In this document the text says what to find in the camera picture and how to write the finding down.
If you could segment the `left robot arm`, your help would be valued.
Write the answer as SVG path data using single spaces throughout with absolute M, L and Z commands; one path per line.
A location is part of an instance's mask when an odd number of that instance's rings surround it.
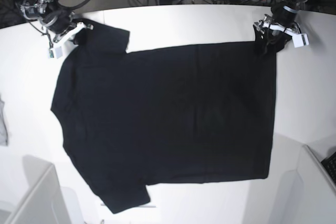
M 300 5 L 307 0 L 284 0 L 271 7 L 271 15 L 253 24 L 255 32 L 255 52 L 266 55 L 279 52 L 287 42 L 292 41 L 295 48 L 309 45 L 308 35 L 301 31 L 296 22 Z

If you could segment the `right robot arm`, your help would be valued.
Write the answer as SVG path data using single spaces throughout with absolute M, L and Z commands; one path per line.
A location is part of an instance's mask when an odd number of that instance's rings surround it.
M 45 29 L 42 34 L 48 37 L 50 47 L 75 27 L 72 24 L 73 11 L 61 7 L 58 0 L 23 0 L 17 7 L 28 22 L 37 20 L 41 23 Z

